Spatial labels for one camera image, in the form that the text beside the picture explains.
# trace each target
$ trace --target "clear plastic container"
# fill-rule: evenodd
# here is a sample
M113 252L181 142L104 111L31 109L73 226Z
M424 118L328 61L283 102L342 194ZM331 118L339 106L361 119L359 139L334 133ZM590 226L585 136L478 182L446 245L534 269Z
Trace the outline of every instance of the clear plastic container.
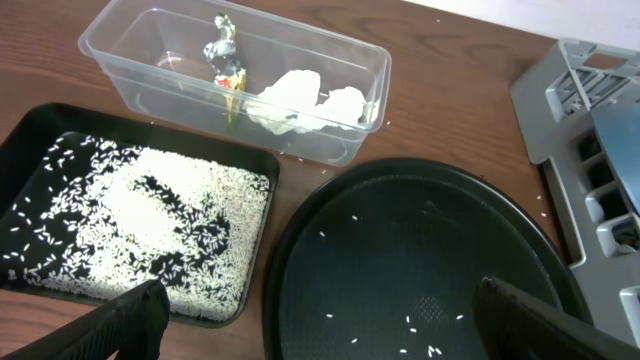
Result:
M227 14L236 25L237 56L247 69L245 92L212 83L204 46L218 39L214 18ZM79 39L80 49L111 77L136 112L213 132L257 146L331 165L348 164L367 134L382 125L391 56L375 45L216 0L113 0ZM329 91L351 86L365 97L360 121L301 112L257 96L290 70L320 74L318 103ZM276 135L245 110L229 124L227 98L324 121L312 131L294 128ZM268 124L274 119L262 121Z

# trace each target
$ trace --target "tray rim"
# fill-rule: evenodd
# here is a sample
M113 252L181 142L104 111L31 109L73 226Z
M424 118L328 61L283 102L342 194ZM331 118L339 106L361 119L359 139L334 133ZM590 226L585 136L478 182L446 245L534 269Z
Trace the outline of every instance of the tray rim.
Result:
M9 144L11 144L12 142L15 143L17 141L19 141L20 136L22 136L20 133L23 131L30 131L30 132L38 132L38 130L34 130L32 128L30 128L30 123L36 122L36 120L33 120L34 116L41 116L41 113L46 113L46 112L51 112L51 113L60 113L60 112L72 112L74 113L75 116L77 116L78 113L85 113L85 115L89 115L89 116L103 116L103 117L108 117L110 118L110 120L113 120L114 123L124 123L125 125L131 125L134 128L138 127L139 129L145 129L148 131L161 131L161 132L166 132L166 133L173 133L173 134L180 134L181 136L188 136L191 137L193 139L199 139L200 141L206 141L206 142L210 142L212 144L216 143L218 145L222 145L222 146L228 146L230 148L242 148L246 151L250 151L253 152L254 155L259 155L259 156L264 156L266 161L268 161L270 164L266 164L266 166L271 166L272 168L270 170L274 171L274 173L272 174L271 178L269 176L269 174L266 173L260 173L261 175L266 176L269 179L269 193L267 196L267 201L265 203L265 208L264 208L264 213L260 222L260 230L258 231L257 237L256 237L256 243L255 243L255 248L253 250L253 254L252 254L252 258L251 261L249 263L249 267L247 269L247 278L245 280L245 285L244 285L244 289L242 292L242 295L240 297L240 301L238 302L238 308L235 311L235 313L229 317L228 319L224 320L224 321L216 321L216 320L211 320L211 319L196 319L194 317L190 317L190 316L186 316L186 315L180 315L180 314L174 314L171 313L170 314L170 320L171 321L175 321L175 322L179 322L179 323L183 323L183 324L187 324L187 325L193 325L193 326L199 326L199 327L203 327L203 328L222 328L225 327L231 323L233 323L235 320L238 319L238 317L240 317L240 315L242 314L242 312L244 311L245 307L246 307L246 303L249 297L249 293L250 293L250 289L253 285L253 281L255 279L255 269L256 269L256 262L257 262L257 258L258 258L258 253L260 252L260 247L262 245L262 240L264 237L264 232L265 232L265 228L266 228L266 224L267 224L267 220L269 218L269 215L271 213L272 210L272 206L273 206L273 197L275 195L275 191L278 185L278 180L280 177L280 163L278 162L277 158L269 151L267 150L263 150L263 149L258 149L255 147L251 147L251 146L247 146L244 144L239 144L239 143L235 143L235 142L229 142L229 141L225 141L225 140L221 140L221 139L217 139L217 138L213 138L213 137L209 137L209 136L205 136L202 134L198 134L198 133L194 133L194 132L190 132L190 131L184 131L184 130L178 130L178 129L174 129L174 128L170 128L170 127L163 127L163 126L159 126L159 125L151 125L142 121L138 121L138 120L134 120L134 119L129 119L129 118L125 118L122 116L118 116L118 115L112 115L112 114L108 114L108 113L104 113L104 112L100 112L100 111L95 111L95 110L91 110L91 109L86 109L86 108L81 108L78 106L74 106L74 105L69 105L69 104L64 104L64 103L47 103L47 104L43 104L43 105L38 105L36 107L34 107L33 109L29 110L27 113L25 113L25 115L23 115L23 117L20 119L20 121L16 124L16 126L11 130L11 132L8 134L8 136L6 137L6 139L0 143L0 158L2 158L3 155L6 154L6 156L11 156L10 154L10 150L9 148ZM80 133L85 133L85 131L82 130L74 130L74 129L63 129L60 131L60 133L55 137L57 138L58 136L62 136L65 133L69 132L69 131L76 131L76 132L80 132ZM51 143L47 143L44 144L43 149L48 148L49 146L51 146ZM35 168L38 166L39 162L36 163L34 166L31 167L30 172L33 173L33 171L35 171ZM18 194L20 193L20 191L22 191L24 185L26 184L26 181L21 182L22 184L19 186L19 188L16 191L13 191L11 194L9 194L7 196L7 194L4 194L5 196L0 197L0 203L2 202L3 198L10 198L10 199L15 199L16 196L18 196ZM4 215L9 211L9 206L11 205L11 201L7 204L6 208L0 208L0 218L4 217ZM37 295L37 296L42 296L42 297L48 297L48 298L52 298L52 299L56 299L56 300L64 300L64 301L71 301L71 302L75 302L75 303L80 303L80 304L84 304L84 305L92 305L92 306L101 306L103 304L105 304L107 301L104 300L99 300L99 299L94 299L94 298L90 298L90 297L84 297L84 296L79 296L79 295L75 295L75 294L65 294L62 292L58 292L55 290L49 290L46 288L34 288L34 287L27 287L25 286L24 288L11 288L11 287L7 287L6 284L0 284L0 289L3 290L8 290L8 291L14 291L14 292L18 292L18 293L24 293L24 294L29 294L29 295Z
M591 313L587 306L586 300L582 291L580 290L577 281L573 274L569 270L567 264L564 263L562 257L558 253L555 245L551 242L549 237L544 233L542 228L529 216L524 209L517 205L510 197L504 192L486 182L485 180L457 167L441 163L434 160L418 159L418 158L388 158L382 160L373 160L355 166L354 168L344 172L333 179L328 180L320 187L318 187L296 210L295 214L289 220L287 227L280 235L274 250L272 252L269 263L267 264L267 274L265 277L265 287L263 290L263 312L262 312L262 334L264 339L264 351L265 357L268 360L282 360L282 349L280 345L279 334L279 320L278 320L278 308L279 298L282 289L282 282L284 274L288 265L288 258L298 240L298 234L304 230L308 220L311 219L314 214L326 202L330 201L337 194L341 193L345 189L351 188L355 184L362 183L363 180L358 178L365 177L367 174L374 173L376 170L385 169L387 167L426 167L436 168L439 171L449 172L456 176L466 178L469 181L477 183L478 186L484 187L485 190L493 193L497 198L511 207L514 212L519 215L528 226L531 227L537 236L541 240L543 251L546 256L551 257L552 265L559 265L558 270L561 272L561 276L569 284L569 291L572 293L576 302L576 314L578 319L586 322L589 325L593 325ZM548 265L551 263L549 260L543 264ZM551 279L551 283L556 287L556 283Z

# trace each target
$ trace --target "dish rack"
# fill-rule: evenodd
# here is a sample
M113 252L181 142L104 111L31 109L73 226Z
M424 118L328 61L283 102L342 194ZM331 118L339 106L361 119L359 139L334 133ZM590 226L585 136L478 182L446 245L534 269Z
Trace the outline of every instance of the dish rack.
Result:
M594 325L640 346L640 53L560 40L511 98Z

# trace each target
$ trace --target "container rim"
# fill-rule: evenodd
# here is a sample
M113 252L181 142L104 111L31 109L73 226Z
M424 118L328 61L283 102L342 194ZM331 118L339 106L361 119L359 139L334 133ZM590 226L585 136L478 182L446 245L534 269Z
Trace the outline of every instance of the container rim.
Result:
M206 101L201 100L201 99L188 98L186 95L182 95L182 94L179 94L179 93L175 93L175 92L172 92L172 91L169 91L169 90L166 90L166 89L156 88L156 87L153 87L153 86L151 86L151 85L149 85L149 84L141 83L141 82L138 82L138 81L135 81L135 80L131 80L131 79L128 79L128 78L124 78L124 77L119 76L119 75L109 74L109 77L110 77L110 78L112 78L112 79L118 79L118 80L123 80L123 81L133 82L133 83L135 83L135 84L137 84L137 85L139 85L139 86L144 86L144 87L148 87L148 88L149 88L149 87L151 87L151 88L153 88L155 91L161 91L161 92L168 93L168 94L171 94L171 95L174 95L174 96L178 96L178 97L182 97L182 98L187 98L187 99L188 99L188 100L190 100L190 101L196 101L196 102L200 102L200 103L206 103ZM218 105L213 104L213 103L206 103L206 104L207 104L207 105L211 105L211 106L218 106ZM162 119L163 119L163 120L166 120L166 121L171 121L171 122L173 122L173 120L171 120L171 119L166 119L166 118L162 118ZM266 121L268 121L268 122L277 122L277 121L275 121L275 120L266 120ZM364 141L364 138L363 138L363 139L347 139L347 138L344 138L344 137L340 137L340 136L338 136L338 135L334 135L334 134L327 134L327 133L324 133L324 132L322 132L322 131L318 131L318 130L309 130L308 132L310 132L310 133L315 133L315 134L320 134L320 135L322 135L322 136L326 136L326 137L331 137L331 138L334 138L334 139L340 140L340 141L342 141L342 142L348 142L348 143L362 143L362 142Z
M252 9L250 7L246 7L246 6L242 6L242 5L238 5L238 4L234 4L231 2L227 2L227 1L216 1L216 0L203 0L206 3L211 3L213 5L224 5L226 7L230 7L230 8L234 8L234 10L237 10L239 12L245 12L245 13L250 13L252 15L258 15L258 16L262 16L262 17L267 17L267 18L271 18L272 20L277 20L279 22L285 23L287 25L290 26L294 26L294 27L298 27L298 28L303 28L303 29L307 29L310 31L314 31L314 32L318 32L319 30L323 33L323 35L326 36L331 36L337 39L341 39L344 41L349 41L352 42L356 45L359 46L363 46L363 47L368 47L371 49L375 49L376 51L379 51L382 56L384 57L384 66L383 66L383 76L381 77L382 81L380 82L380 85L377 87L377 89L374 89L374 91L376 93L379 93L379 97L378 99L374 99L371 102L366 102L363 105L366 104L370 104L370 109L368 110L368 112L370 114L376 114L376 110L377 110L377 114L376 114L376 118L373 119L372 121L368 122L367 124L363 125L363 126L353 126L353 125L349 125L349 124L345 124L342 123L340 121L334 120L334 119L329 119L326 117L321 117L321 116L317 116L313 113L310 113L309 111L300 111L296 108L292 108L292 107L287 107L287 106L282 106L276 103L270 103L268 101L265 101L263 99L261 99L258 95L255 94L251 94L248 92L244 92L244 91L235 91L235 90L231 90L231 89L227 89L227 88L223 88L223 87L216 87L215 89L212 90L212 86L210 82L207 82L205 80L202 79L198 79L198 78L194 78L191 76L187 76L184 74L180 74L180 73L176 73L167 69L162 69L162 68L158 68L156 66L153 65L149 65L149 64L144 64L138 61L134 61L128 58L124 58L122 56L118 56L118 55L114 55L111 54L109 52L103 51L103 50L98 50L97 48L94 48L91 46L90 43L90 38L91 35L94 33L94 31L96 30L96 28L98 27L98 24L101 22L101 20L107 16L107 14L111 11L111 9L116 6L118 3L123 2L126 0L111 0L107 6L105 6L104 9L102 9L102 11L100 11L100 13L98 13L98 15L96 16L96 18L91 22L91 24L89 24L89 26L82 32L82 34L80 35L80 37L78 38L78 47L80 48L80 51L91 58L96 59L96 57L94 56L96 53L100 54L101 57L106 58L107 62L111 62L109 61L109 59L113 60L112 63L118 64L120 63L122 66L128 67L128 68L135 68L138 67L139 69L144 69L145 72L150 73L151 75L153 75L154 73L157 74L158 76L161 77L165 77L165 78L169 78L170 80L177 80L180 82L184 82L186 85L189 86L193 86L195 88L201 89L201 90L205 90L205 91L215 91L223 96L228 96L228 97L233 97L233 98L237 98L237 99L243 99L243 100L248 100L252 103L260 103L260 104L264 104L266 106L269 107L273 107L276 108L278 110L284 110L284 111L291 111L294 113L299 113L299 114L303 114L306 116L311 116L313 118L322 120L322 121L326 121L329 123L333 123L333 124L338 124L340 126L343 127L347 127L350 130L354 130L354 131L358 131L358 132L366 132L366 133L372 133L377 131L378 129L380 129L380 127L382 126L383 123L383 119L384 119L384 112L385 112L385 108L386 108L386 103L387 103L387 98L388 98L388 92L389 92L389 82L391 79L391 54L383 47L378 46L378 45L374 45L371 43L367 43L346 35L342 35L342 34L338 34L332 31L328 31L328 30L324 30L312 25L308 25L299 21L295 21L295 20L291 20L291 19L287 19L278 15L273 15L264 11L260 11L260 10L256 10L256 9ZM158 10L162 10L160 8L150 8L148 10L153 10L153 11L158 11Z

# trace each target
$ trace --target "round black pan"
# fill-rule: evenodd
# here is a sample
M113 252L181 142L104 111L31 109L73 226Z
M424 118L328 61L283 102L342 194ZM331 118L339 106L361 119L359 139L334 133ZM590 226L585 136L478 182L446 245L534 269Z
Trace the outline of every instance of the round black pan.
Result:
M296 212L265 292L268 359L486 359L471 300L496 276L591 322L553 244L517 205L444 164L389 159Z

